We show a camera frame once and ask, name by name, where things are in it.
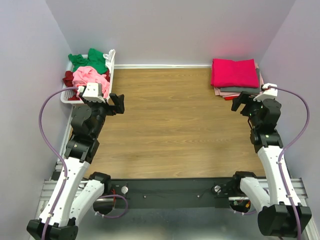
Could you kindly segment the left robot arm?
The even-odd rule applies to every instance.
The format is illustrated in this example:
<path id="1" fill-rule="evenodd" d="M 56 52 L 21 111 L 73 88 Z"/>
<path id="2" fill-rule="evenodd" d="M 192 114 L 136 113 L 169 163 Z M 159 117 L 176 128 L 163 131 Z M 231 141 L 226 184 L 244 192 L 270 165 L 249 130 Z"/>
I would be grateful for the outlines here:
<path id="1" fill-rule="evenodd" d="M 98 198 L 115 198 L 111 177 L 94 172 L 81 191 L 80 183 L 98 150 L 98 136 L 107 116 L 125 112 L 123 94 L 111 93 L 112 104 L 85 100 L 71 113 L 72 133 L 60 157 L 62 169 L 52 195 L 37 219 L 26 230 L 36 240 L 74 240 L 79 224 Z"/>

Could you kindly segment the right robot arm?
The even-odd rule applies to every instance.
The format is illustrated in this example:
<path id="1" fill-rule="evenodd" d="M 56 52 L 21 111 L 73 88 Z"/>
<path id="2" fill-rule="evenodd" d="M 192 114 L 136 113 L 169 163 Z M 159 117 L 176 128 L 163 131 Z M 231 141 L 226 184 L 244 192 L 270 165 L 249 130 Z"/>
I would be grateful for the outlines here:
<path id="1" fill-rule="evenodd" d="M 262 235 L 301 239 L 303 230 L 312 218 L 309 207 L 302 205 L 292 184 L 284 157 L 280 134 L 276 126 L 282 105 L 273 94 L 257 96 L 241 92 L 232 101 L 232 111 L 248 118 L 250 141 L 264 168 L 268 190 L 265 190 L 252 172 L 236 172 L 230 191 L 245 195 L 255 208 L 257 223 Z"/>

